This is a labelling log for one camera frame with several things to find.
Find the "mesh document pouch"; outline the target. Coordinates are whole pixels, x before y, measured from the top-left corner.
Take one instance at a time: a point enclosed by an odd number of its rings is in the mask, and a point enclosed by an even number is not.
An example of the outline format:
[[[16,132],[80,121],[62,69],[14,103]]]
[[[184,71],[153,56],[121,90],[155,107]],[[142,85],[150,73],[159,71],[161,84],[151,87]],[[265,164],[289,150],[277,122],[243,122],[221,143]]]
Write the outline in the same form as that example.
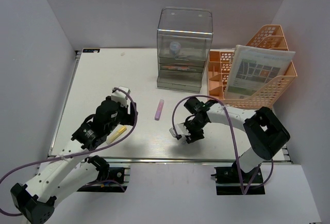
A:
[[[237,45],[224,92],[225,99],[245,99],[277,76],[283,76],[294,51]]]

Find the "purple highlighter marker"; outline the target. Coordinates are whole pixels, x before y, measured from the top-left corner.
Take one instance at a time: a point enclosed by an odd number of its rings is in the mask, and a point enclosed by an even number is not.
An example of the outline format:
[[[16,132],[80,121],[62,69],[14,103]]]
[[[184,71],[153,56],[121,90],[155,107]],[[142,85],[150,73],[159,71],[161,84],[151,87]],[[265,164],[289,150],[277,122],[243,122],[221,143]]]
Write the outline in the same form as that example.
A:
[[[155,120],[160,120],[161,113],[162,113],[162,110],[163,110],[163,105],[164,105],[164,100],[161,99],[158,103],[157,110],[156,110],[156,113],[155,113],[155,116],[154,116]]]

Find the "clear acrylic drawer cabinet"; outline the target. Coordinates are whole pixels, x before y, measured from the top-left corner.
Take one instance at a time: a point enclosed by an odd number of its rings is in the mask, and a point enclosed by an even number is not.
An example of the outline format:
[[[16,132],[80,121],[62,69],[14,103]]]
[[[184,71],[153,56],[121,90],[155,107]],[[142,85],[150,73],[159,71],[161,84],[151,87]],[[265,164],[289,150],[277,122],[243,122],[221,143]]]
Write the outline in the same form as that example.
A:
[[[157,27],[157,86],[187,92],[200,92],[213,39],[212,12],[205,9],[165,7]],[[172,41],[181,44],[179,56],[195,56],[195,60],[176,60],[169,53]],[[192,71],[162,70],[173,65],[196,69]]]

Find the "yellow highlighter marker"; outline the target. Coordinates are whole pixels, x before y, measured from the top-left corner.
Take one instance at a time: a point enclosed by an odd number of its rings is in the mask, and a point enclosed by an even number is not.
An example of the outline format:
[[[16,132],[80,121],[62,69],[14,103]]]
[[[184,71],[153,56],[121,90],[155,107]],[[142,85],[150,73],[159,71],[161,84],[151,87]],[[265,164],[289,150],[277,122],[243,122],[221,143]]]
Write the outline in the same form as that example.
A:
[[[116,139],[118,139],[123,133],[125,133],[127,130],[126,126],[122,126],[116,131],[112,132],[108,139],[106,140],[106,144],[111,144],[113,143]]]

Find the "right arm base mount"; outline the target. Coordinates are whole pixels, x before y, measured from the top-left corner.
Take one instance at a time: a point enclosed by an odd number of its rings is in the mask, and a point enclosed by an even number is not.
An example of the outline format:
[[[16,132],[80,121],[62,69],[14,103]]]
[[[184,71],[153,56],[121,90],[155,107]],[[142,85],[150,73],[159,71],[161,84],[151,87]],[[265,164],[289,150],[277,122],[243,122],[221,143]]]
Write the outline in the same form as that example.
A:
[[[215,167],[211,178],[216,182],[216,193],[218,196],[239,196],[243,195],[240,180],[236,168],[232,166]],[[265,187],[259,186],[263,183],[261,169],[256,173],[247,195],[265,195]]]

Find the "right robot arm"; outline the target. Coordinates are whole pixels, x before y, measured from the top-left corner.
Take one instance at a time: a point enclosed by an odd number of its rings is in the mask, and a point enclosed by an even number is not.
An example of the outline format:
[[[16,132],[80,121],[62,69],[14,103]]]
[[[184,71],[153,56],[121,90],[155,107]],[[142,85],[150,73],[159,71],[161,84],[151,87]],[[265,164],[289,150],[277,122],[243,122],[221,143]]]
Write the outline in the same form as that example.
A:
[[[233,169],[233,177],[239,182],[250,178],[259,164],[271,160],[290,140],[289,132],[268,107],[244,110],[225,107],[212,99],[203,103],[196,97],[189,98],[184,107],[193,118],[177,125],[176,131],[188,144],[204,138],[203,128],[208,123],[227,124],[245,132],[250,148],[239,156],[239,165]]]

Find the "red clear pen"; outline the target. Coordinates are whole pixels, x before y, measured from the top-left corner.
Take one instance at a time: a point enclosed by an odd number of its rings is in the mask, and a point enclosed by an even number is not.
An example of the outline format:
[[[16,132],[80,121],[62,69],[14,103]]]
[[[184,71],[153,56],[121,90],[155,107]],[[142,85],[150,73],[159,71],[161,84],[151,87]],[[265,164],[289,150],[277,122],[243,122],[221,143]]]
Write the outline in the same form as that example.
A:
[[[162,70],[171,70],[171,71],[192,71],[195,72],[196,69],[191,67],[184,67],[184,66],[173,66],[173,65],[164,65],[161,66]]]

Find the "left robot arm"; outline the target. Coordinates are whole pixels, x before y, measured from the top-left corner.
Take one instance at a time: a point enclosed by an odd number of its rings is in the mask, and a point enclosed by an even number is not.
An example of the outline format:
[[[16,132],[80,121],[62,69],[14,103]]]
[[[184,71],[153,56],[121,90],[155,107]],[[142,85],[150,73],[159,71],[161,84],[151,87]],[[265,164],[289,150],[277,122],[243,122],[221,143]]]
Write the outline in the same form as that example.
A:
[[[125,95],[111,95],[87,116],[62,152],[43,171],[10,190],[13,203],[30,223],[45,223],[67,196],[90,183],[108,180],[105,159],[92,156],[118,125],[136,126],[136,103]]]

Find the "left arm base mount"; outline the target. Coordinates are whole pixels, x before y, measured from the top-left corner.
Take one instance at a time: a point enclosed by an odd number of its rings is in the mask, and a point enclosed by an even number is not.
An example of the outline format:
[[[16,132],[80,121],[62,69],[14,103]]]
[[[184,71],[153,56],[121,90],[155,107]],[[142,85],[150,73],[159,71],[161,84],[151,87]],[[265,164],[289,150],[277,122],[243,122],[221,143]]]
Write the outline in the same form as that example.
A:
[[[129,167],[111,167],[108,178],[98,183],[89,183],[79,188],[78,192],[91,193],[124,193],[128,187],[130,179]]]

